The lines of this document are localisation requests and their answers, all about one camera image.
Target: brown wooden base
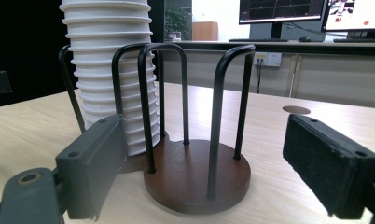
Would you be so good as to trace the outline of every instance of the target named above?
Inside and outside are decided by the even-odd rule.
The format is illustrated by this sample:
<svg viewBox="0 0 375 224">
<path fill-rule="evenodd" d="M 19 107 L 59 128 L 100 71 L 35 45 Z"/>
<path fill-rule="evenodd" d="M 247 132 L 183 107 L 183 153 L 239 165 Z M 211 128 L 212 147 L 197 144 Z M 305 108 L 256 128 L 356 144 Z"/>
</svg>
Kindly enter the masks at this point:
<svg viewBox="0 0 375 224">
<path fill-rule="evenodd" d="M 188 214 L 210 214 L 232 207 L 248 191 L 251 168 L 244 156 L 233 159 L 234 149 L 219 144 L 216 196 L 206 196 L 210 142 L 171 142 L 168 135 L 154 147 L 156 173 L 149 174 L 146 154 L 131 157 L 124 173 L 144 170 L 146 189 L 162 205 Z"/>
</svg>

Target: wall socket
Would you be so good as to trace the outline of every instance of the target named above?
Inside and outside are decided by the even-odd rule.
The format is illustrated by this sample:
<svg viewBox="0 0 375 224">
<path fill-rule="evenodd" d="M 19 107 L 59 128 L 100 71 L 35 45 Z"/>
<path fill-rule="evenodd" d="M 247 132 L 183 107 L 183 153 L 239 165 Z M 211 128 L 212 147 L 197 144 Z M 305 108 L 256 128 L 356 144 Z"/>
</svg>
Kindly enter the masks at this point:
<svg viewBox="0 0 375 224">
<path fill-rule="evenodd" d="M 262 66 L 279 67 L 281 66 L 281 58 L 281 53 L 255 52 L 254 65 L 257 65 L 258 60 L 262 60 Z"/>
</svg>

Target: stack of paper cups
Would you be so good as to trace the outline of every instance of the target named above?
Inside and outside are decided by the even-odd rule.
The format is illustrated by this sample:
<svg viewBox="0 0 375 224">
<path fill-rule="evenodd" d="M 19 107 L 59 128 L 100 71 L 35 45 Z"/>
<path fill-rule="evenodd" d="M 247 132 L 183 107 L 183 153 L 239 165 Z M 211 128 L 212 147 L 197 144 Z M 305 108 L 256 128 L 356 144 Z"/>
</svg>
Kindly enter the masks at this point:
<svg viewBox="0 0 375 224">
<path fill-rule="evenodd" d="M 150 43 L 150 6 L 146 0 L 62 0 L 67 38 L 71 41 L 86 129 L 99 119 L 116 114 L 112 83 L 112 58 L 126 45 Z M 138 52 L 119 62 L 123 117 L 129 155 L 146 151 L 137 67 Z M 147 90 L 152 141 L 160 140 L 153 55 L 146 60 Z"/>
</svg>

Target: computer monitor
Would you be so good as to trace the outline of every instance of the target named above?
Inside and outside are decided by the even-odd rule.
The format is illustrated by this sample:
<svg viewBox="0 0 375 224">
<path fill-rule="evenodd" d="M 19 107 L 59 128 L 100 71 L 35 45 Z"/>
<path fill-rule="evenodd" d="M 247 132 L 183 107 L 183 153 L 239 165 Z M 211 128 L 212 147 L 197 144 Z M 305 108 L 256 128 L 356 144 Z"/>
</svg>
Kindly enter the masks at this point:
<svg viewBox="0 0 375 224">
<path fill-rule="evenodd" d="M 271 23 L 271 38 L 281 38 L 285 21 L 318 21 L 325 0 L 240 0 L 239 24 Z"/>
<path fill-rule="evenodd" d="M 375 0 L 327 0 L 322 31 L 375 38 Z"/>
</svg>

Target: light wood tabletop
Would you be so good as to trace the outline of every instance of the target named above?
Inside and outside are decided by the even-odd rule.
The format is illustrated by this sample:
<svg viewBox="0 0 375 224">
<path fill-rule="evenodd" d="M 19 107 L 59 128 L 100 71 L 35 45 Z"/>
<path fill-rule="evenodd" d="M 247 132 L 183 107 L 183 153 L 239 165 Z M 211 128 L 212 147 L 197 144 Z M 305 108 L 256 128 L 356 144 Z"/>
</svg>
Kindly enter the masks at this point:
<svg viewBox="0 0 375 224">
<path fill-rule="evenodd" d="M 190 86 L 190 138 L 210 139 L 212 89 Z M 166 131 L 183 139 L 181 86 L 165 86 Z M 241 94 L 225 91 L 220 142 L 234 147 Z M 212 215 L 186 215 L 151 198 L 142 172 L 118 175 L 97 223 L 369 223 L 329 217 L 312 191 L 283 158 L 289 113 L 302 106 L 307 116 L 354 139 L 375 152 L 375 108 L 336 105 L 269 95 L 249 94 L 242 154 L 251 166 L 251 183 L 241 202 Z M 66 92 L 0 107 L 0 200 L 3 187 L 22 171 L 55 168 L 55 156 L 80 135 Z M 94 223 L 69 220 L 66 223 Z"/>
</svg>

